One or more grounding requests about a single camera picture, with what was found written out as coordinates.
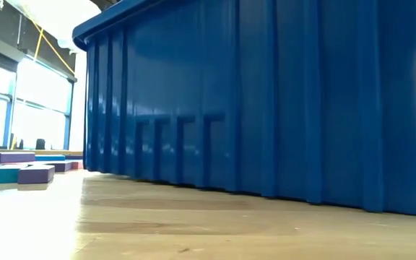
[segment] bin rim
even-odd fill
[[[165,0],[122,0],[86,22],[76,26],[71,35],[73,42],[78,48],[86,51],[87,43],[85,40],[88,36],[113,25],[124,17],[143,11],[147,7],[163,1]]]

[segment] blue plastic bin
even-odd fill
[[[86,169],[416,215],[416,0],[123,0],[73,37]]]

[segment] wooden floor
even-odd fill
[[[0,185],[1,259],[416,260],[416,217],[79,171]]]

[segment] foam block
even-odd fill
[[[19,171],[27,167],[26,165],[1,165],[0,183],[17,183]]]
[[[34,152],[0,152],[0,163],[24,163],[34,160]]]
[[[65,155],[36,155],[37,161],[63,161]]]
[[[66,172],[72,169],[72,162],[47,162],[46,165],[56,167],[56,173]]]
[[[71,162],[71,169],[72,170],[83,169],[83,162],[82,161],[78,161],[78,160]]]
[[[65,160],[83,160],[83,155],[65,155]]]
[[[33,165],[19,170],[19,184],[49,183],[54,177],[53,165]]]

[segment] teal foam block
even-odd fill
[[[65,160],[65,155],[36,155],[37,161],[62,161]]]
[[[27,165],[1,165],[0,183],[16,183],[18,181],[19,170],[26,168]]]

